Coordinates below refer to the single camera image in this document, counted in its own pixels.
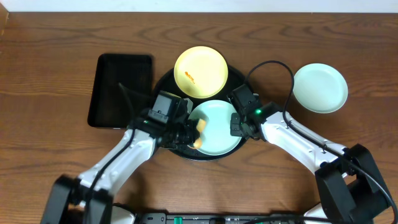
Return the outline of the green and yellow sponge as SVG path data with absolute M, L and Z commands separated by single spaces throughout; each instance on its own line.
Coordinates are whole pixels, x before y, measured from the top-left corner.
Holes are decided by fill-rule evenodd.
M 203 144 L 203 140 L 201 138 L 201 134 L 204 131 L 206 126 L 206 121 L 204 119 L 199 119 L 196 125 L 196 130 L 197 130 L 197 134 L 198 136 L 196 137 L 194 143 L 193 143 L 193 148 L 194 149 L 199 149 L 201 148 L 202 144 Z

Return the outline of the light green plate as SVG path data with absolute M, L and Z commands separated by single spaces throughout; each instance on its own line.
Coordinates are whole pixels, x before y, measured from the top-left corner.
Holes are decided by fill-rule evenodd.
M 294 75 L 293 94 L 306 109 L 315 113 L 339 110 L 348 98 L 348 85 L 343 75 L 330 65 L 311 63 Z
M 232 151 L 242 137 L 232 136 L 231 115 L 236 110 L 232 104 L 222 100 L 210 100 L 198 105 L 188 117 L 203 119 L 206 124 L 200 134 L 202 140 L 198 151 L 209 156 L 221 156 Z

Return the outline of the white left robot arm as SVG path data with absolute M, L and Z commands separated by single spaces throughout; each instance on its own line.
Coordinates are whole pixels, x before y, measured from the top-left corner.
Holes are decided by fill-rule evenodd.
M 114 196 L 158 147 L 198 149 L 206 122 L 189 119 L 190 107 L 149 110 L 129 123 L 122 140 L 78 177 L 60 176 L 52 186 L 42 223 L 134 223 L 136 216 Z

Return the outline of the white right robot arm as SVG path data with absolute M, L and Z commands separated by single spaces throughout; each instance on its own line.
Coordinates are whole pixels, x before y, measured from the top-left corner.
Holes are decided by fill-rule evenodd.
M 256 100 L 233 103 L 231 134 L 278 146 L 315 176 L 320 203 L 288 221 L 305 223 L 372 223 L 391 208 L 391 193 L 370 151 L 329 141 L 298 123 L 285 108 Z

